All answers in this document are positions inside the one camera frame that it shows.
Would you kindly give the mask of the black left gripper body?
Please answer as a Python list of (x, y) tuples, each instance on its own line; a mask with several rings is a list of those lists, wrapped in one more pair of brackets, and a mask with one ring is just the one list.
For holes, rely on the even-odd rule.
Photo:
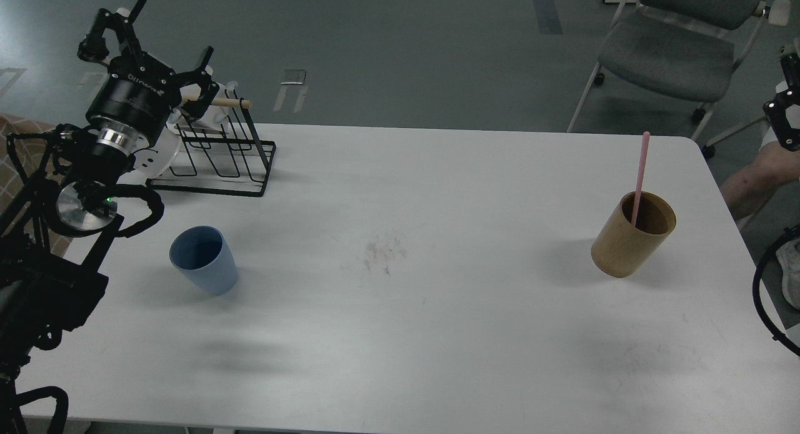
[(148, 53), (112, 59), (86, 120), (97, 129), (103, 121), (125, 124), (154, 145), (180, 100), (175, 74)]

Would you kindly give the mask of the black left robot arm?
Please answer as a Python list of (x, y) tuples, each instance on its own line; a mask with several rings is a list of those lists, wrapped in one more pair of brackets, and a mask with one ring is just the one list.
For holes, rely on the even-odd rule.
[(163, 217), (157, 192), (120, 183), (137, 153), (157, 146), (172, 113), (197, 120), (218, 93), (212, 47), (183, 73), (143, 50), (134, 22), (145, 4), (98, 10), (78, 46), (80, 60), (107, 72), (86, 126), (5, 135), (22, 189), (2, 212), (3, 433), (26, 433), (22, 407), (42, 399), (55, 402), (47, 431), (64, 431), (68, 394), (58, 386), (17, 391), (22, 368), (32, 350), (57, 348), (88, 320), (108, 288), (99, 269), (114, 240)]

